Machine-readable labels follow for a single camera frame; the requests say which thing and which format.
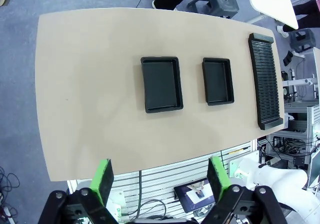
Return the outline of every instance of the stool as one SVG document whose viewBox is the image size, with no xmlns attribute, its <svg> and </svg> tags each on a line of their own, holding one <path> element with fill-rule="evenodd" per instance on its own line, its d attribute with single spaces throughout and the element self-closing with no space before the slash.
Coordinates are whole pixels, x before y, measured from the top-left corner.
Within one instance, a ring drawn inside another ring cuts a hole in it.
<svg viewBox="0 0 320 224">
<path fill-rule="evenodd" d="M 198 1 L 208 1 L 207 5 L 210 8 L 208 14 L 213 16 L 232 18 L 239 11 L 237 0 L 193 0 L 187 7 L 191 6 L 192 11 L 198 13 L 196 6 Z"/>
<path fill-rule="evenodd" d="M 289 32 L 290 47 L 297 53 L 304 52 L 316 46 L 314 33 L 309 28 Z"/>
</svg>

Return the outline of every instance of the concrete floor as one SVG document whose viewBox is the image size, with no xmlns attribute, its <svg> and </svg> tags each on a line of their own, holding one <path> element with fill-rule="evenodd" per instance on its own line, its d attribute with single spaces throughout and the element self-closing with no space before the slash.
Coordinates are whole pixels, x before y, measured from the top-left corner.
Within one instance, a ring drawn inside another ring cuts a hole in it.
<svg viewBox="0 0 320 224">
<path fill-rule="evenodd" d="M 151 8 L 152 0 L 141 0 L 139 7 Z M 178 10 L 187 11 L 184 0 Z M 237 0 L 240 10 L 235 20 L 246 21 L 258 15 L 249 0 Z M 38 129 L 35 99 L 35 47 L 38 17 L 43 13 L 63 10 L 136 7 L 139 0 L 10 0 L 8 6 L 0 7 L 0 166 L 15 173 L 21 182 L 19 188 L 8 194 L 7 202 L 18 211 L 20 224 L 38 222 L 41 211 L 53 190 L 66 190 L 66 182 L 50 182 L 42 152 Z M 276 22 L 266 18 L 256 25 L 270 28 L 275 34 L 279 57 L 282 60 L 289 41 L 276 32 Z M 319 29 L 313 29 L 319 40 Z M 282 67 L 288 71 L 296 68 L 298 58 Z M 300 64 L 299 78 L 316 73 L 312 58 Z M 312 99 L 307 89 L 304 99 Z"/>
</svg>

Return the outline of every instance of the screw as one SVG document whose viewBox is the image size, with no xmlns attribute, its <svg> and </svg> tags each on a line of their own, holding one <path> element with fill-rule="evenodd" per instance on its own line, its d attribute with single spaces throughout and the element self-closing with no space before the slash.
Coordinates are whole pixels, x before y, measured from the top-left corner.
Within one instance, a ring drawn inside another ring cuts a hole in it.
<svg viewBox="0 0 320 224">
<path fill-rule="evenodd" d="M 83 196 L 88 195 L 88 190 L 86 190 L 86 189 L 81 190 L 81 195 L 83 195 Z"/>
<path fill-rule="evenodd" d="M 264 188 L 260 188 L 259 192 L 260 192 L 261 194 L 265 194 L 267 191 L 266 191 Z"/>
<path fill-rule="evenodd" d="M 56 195 L 55 195 L 55 197 L 58 199 L 62 198 L 62 196 L 63 196 L 62 193 L 56 193 Z"/>
<path fill-rule="evenodd" d="M 232 188 L 232 191 L 234 191 L 235 193 L 239 192 L 240 191 L 240 188 L 235 186 Z"/>
</svg>

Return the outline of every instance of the white shoe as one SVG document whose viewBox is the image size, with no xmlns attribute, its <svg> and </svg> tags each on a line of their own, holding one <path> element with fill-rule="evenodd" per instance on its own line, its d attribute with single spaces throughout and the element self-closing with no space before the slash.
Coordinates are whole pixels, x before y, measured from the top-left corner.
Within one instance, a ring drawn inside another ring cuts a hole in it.
<svg viewBox="0 0 320 224">
<path fill-rule="evenodd" d="M 154 1 L 152 1 L 152 3 L 151 3 L 151 4 L 152 4 L 152 8 L 157 9 L 157 8 L 155 7 L 155 3 L 154 3 Z"/>
<path fill-rule="evenodd" d="M 0 6 L 2 6 L 4 4 L 5 0 L 0 0 Z"/>
<path fill-rule="evenodd" d="M 277 25 L 276 30 L 278 31 L 278 33 L 280 33 L 284 38 L 288 38 L 289 34 L 287 32 L 284 32 L 284 27 Z"/>
</svg>

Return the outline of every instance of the black tray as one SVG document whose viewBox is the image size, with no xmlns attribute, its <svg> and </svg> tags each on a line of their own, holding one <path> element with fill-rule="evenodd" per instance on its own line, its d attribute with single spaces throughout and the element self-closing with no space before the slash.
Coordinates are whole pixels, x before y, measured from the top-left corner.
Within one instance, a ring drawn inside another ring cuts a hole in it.
<svg viewBox="0 0 320 224">
<path fill-rule="evenodd" d="M 205 100 L 209 106 L 233 103 L 230 60 L 226 58 L 203 58 L 202 62 Z"/>
<path fill-rule="evenodd" d="M 144 105 L 147 113 L 183 109 L 177 57 L 142 57 Z"/>
</svg>

